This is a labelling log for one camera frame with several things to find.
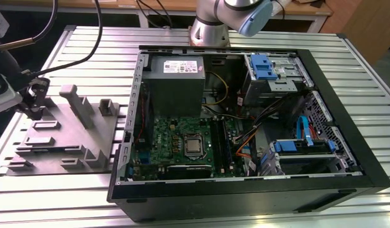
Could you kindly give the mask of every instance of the wooden table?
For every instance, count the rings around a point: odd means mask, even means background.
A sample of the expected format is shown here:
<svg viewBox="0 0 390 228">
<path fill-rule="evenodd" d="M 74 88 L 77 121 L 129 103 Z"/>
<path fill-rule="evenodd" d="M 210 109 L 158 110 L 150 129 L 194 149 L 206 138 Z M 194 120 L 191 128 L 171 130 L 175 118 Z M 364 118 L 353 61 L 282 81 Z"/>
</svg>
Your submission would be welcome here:
<svg viewBox="0 0 390 228">
<path fill-rule="evenodd" d="M 159 10 L 160 7 L 155 0 L 142 0 L 150 7 Z M 195 15 L 195 0 L 160 0 L 170 15 L 194 16 Z M 94 4 L 91 0 L 58 0 L 59 12 L 90 12 L 94 13 Z M 0 10 L 15 11 L 50 11 L 51 0 L 0 0 Z M 138 10 L 135 0 L 115 0 L 113 2 L 101 2 L 103 13 L 137 14 L 139 25 L 147 28 L 147 21 Z M 152 11 L 143 7 L 146 15 L 154 14 Z M 307 32 L 316 33 L 324 23 L 327 16 L 332 14 L 331 9 L 322 5 L 320 8 L 311 7 L 308 4 L 291 2 L 284 9 L 286 20 L 307 20 L 311 21 Z M 282 18 L 279 12 L 274 19 Z"/>
</svg>

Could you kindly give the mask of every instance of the computer chassis frame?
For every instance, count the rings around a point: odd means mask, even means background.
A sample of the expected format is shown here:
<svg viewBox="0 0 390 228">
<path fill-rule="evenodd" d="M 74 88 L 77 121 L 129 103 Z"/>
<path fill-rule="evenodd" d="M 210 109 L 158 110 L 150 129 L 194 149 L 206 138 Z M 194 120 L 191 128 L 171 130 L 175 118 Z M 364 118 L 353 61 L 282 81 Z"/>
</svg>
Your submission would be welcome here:
<svg viewBox="0 0 390 228">
<path fill-rule="evenodd" d="M 178 46 L 139 46 L 139 50 L 123 141 L 114 156 L 107 191 L 107 201 L 117 204 L 131 220 L 200 219 L 320 211 L 357 195 L 390 187 L 390 179 L 308 50 Z M 121 178 L 119 172 L 130 155 L 142 68 L 148 59 L 146 55 L 248 55 L 266 52 L 294 52 L 298 55 L 363 175 L 123 184 L 129 180 Z"/>
</svg>

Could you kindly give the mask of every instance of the metal mesh panel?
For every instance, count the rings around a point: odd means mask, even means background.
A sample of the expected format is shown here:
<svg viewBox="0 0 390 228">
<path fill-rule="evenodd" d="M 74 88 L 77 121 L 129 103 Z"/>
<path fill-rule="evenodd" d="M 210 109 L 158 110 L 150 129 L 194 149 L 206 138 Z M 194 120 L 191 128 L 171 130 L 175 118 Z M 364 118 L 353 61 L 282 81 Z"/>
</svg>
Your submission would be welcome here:
<svg viewBox="0 0 390 228">
<path fill-rule="evenodd" d="M 338 154 L 345 160 L 348 166 L 356 165 L 338 128 L 327 125 L 327 122 L 331 122 L 332 118 L 324 107 L 318 92 L 312 91 L 311 96 L 306 99 L 306 107 L 300 114 L 307 117 L 310 123 L 312 124 L 318 137 L 334 141 L 338 148 Z"/>
</svg>

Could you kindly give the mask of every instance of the label sticker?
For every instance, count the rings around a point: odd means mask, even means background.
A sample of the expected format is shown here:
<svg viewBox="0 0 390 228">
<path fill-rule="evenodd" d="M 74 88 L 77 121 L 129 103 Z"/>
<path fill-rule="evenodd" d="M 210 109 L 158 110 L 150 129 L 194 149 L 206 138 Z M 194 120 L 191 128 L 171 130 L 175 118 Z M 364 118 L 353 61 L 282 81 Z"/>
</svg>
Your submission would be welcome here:
<svg viewBox="0 0 390 228">
<path fill-rule="evenodd" d="M 236 98 L 236 105 L 243 106 L 243 99 L 242 97 Z"/>
<path fill-rule="evenodd" d="M 133 5 L 118 5 L 119 8 L 135 8 Z"/>
<path fill-rule="evenodd" d="M 163 73 L 196 73 L 195 61 L 164 61 Z"/>
<path fill-rule="evenodd" d="M 251 170 L 255 172 L 255 168 L 256 165 L 254 164 L 254 162 L 250 160 L 250 162 L 247 163 L 247 166 L 251 168 Z"/>
<path fill-rule="evenodd" d="M 284 73 L 284 70 L 283 70 L 283 68 L 282 68 L 282 67 L 280 67 L 280 68 L 275 68 L 275 72 L 276 72 L 276 73 L 282 73 L 282 74 L 283 74 L 283 73 Z"/>
</svg>

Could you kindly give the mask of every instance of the green motherboard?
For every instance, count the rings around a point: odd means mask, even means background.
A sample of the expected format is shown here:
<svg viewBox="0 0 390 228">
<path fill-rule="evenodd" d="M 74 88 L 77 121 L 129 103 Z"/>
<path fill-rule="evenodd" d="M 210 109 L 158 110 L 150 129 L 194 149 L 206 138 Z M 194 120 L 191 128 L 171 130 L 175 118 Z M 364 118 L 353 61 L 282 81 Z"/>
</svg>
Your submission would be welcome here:
<svg viewBox="0 0 390 228">
<path fill-rule="evenodd" d="M 216 123 L 223 125 L 218 132 L 214 130 Z M 236 131 L 234 119 L 154 119 L 151 149 L 137 154 L 141 164 L 134 167 L 137 174 L 134 179 L 158 180 L 159 173 L 168 165 L 208 165 L 212 170 L 210 177 L 239 176 L 243 173 L 242 160 L 232 157 L 234 152 L 230 145 L 232 137 L 238 135 Z M 219 136 L 223 134 L 226 139 L 224 143 L 219 143 L 219 147 L 215 145 L 216 134 Z M 216 155 L 214 151 L 219 148 L 224 150 L 223 155 Z"/>
</svg>

